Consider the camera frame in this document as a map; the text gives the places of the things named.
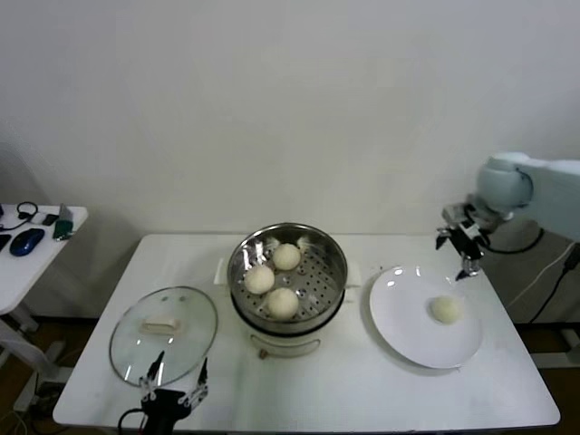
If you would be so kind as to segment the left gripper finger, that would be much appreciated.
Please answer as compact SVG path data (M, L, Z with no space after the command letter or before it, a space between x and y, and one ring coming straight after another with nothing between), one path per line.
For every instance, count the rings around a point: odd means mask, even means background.
M208 358L205 358L198 374L197 383L179 399L185 408L197 408L208 396Z
M158 357L150 365L147 373L139 378L139 388L142 401L152 401L156 398L155 395L155 384L160 370L160 366L163 362L164 352L161 351Z

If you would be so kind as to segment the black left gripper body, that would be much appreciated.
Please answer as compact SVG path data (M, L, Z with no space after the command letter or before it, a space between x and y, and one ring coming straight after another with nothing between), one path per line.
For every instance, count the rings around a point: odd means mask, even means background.
M146 416L144 435L172 435L178 421L190 415L190 407L179 400L185 397L183 391L157 389L155 398L150 396L141 401Z

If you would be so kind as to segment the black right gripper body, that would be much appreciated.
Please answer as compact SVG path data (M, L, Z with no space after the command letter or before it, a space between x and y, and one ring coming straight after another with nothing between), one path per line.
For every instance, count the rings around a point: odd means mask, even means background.
M450 214L451 243L458 253L472 258L484 256L483 247L485 238L480 231L479 225L463 212Z

